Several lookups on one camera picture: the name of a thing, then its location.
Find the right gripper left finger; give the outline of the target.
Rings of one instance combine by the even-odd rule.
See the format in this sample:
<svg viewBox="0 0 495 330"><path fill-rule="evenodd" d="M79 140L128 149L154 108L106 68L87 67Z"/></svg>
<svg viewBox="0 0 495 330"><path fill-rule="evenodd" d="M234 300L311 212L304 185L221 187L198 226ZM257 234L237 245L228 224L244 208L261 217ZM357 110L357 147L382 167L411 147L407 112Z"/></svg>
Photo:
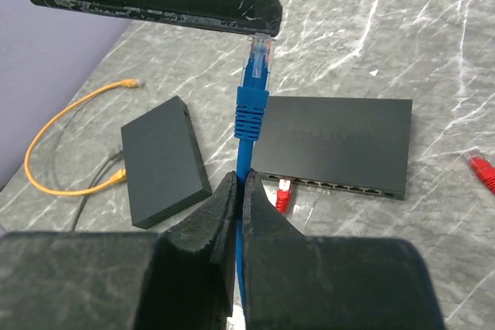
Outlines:
<svg viewBox="0 0 495 330"><path fill-rule="evenodd" d="M223 329L234 302L237 177L164 233L12 232L3 329Z"/></svg>

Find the black network switch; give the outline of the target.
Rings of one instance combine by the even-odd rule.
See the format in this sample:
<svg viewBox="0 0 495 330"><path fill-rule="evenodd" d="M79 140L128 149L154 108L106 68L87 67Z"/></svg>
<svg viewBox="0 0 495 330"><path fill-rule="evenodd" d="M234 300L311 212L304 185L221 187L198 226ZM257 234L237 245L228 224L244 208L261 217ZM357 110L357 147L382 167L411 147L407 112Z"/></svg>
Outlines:
<svg viewBox="0 0 495 330"><path fill-rule="evenodd" d="M272 96L251 167L267 179L403 200L411 119L405 99Z"/></svg>
<svg viewBox="0 0 495 330"><path fill-rule="evenodd" d="M174 96L121 127L131 222L149 229L213 193L188 107Z"/></svg>

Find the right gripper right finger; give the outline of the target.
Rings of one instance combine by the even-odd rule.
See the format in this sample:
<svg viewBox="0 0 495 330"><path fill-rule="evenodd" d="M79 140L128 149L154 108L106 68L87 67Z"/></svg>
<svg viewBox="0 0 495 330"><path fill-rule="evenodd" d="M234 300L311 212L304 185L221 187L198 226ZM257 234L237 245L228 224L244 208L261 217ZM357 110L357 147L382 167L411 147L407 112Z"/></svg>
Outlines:
<svg viewBox="0 0 495 330"><path fill-rule="evenodd" d="M443 329L428 268L407 240L306 236L268 200L256 172L243 205L249 329Z"/></svg>

